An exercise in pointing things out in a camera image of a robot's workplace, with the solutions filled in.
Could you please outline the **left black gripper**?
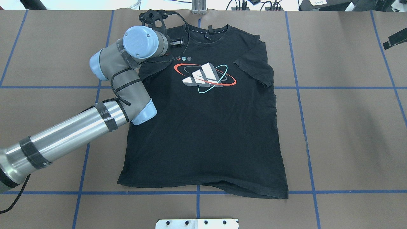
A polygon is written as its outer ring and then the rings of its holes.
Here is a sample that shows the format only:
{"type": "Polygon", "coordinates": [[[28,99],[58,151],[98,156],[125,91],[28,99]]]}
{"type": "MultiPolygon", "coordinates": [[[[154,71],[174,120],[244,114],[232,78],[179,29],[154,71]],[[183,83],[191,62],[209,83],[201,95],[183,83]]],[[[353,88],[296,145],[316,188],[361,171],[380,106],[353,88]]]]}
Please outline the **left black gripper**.
{"type": "Polygon", "coordinates": [[[171,37],[168,35],[168,29],[165,29],[164,36],[168,44],[167,51],[172,50],[172,44],[184,44],[183,38],[171,39],[171,37]]]}

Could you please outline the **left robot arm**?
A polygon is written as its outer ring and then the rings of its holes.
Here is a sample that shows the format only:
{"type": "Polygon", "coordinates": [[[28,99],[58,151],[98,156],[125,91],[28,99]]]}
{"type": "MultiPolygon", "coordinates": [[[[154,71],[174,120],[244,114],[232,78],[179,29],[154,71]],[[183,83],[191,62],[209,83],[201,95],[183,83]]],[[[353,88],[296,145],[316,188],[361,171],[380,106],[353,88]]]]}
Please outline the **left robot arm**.
{"type": "Polygon", "coordinates": [[[140,125],[157,114],[137,69],[151,58],[166,56],[188,40],[170,39],[164,27],[129,28],[122,38],[90,58],[93,74],[110,81],[116,98],[91,108],[18,143],[1,149],[1,193],[23,184],[28,175],[46,168],[94,139],[128,122],[140,125]]]}

